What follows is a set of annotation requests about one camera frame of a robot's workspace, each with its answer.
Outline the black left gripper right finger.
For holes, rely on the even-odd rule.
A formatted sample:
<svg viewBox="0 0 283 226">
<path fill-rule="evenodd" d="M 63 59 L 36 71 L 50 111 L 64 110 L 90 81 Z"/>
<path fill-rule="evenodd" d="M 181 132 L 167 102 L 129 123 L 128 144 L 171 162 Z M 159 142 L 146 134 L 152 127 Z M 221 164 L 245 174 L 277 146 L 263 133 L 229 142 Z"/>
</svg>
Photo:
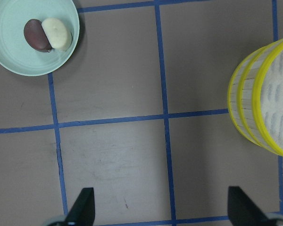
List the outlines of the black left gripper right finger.
<svg viewBox="0 0 283 226">
<path fill-rule="evenodd" d="M 261 209 L 239 186 L 228 187 L 227 215 L 233 226 L 271 226 Z"/>
</svg>

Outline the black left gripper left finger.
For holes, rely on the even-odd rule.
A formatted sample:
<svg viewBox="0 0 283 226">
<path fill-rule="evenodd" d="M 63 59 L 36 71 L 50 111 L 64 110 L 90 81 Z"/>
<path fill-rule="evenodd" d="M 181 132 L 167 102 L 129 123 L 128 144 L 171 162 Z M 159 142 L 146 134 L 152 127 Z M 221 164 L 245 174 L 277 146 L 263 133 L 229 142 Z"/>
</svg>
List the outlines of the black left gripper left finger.
<svg viewBox="0 0 283 226">
<path fill-rule="evenodd" d="M 83 188 L 64 220 L 65 226 L 92 226 L 95 221 L 93 188 Z"/>
</svg>

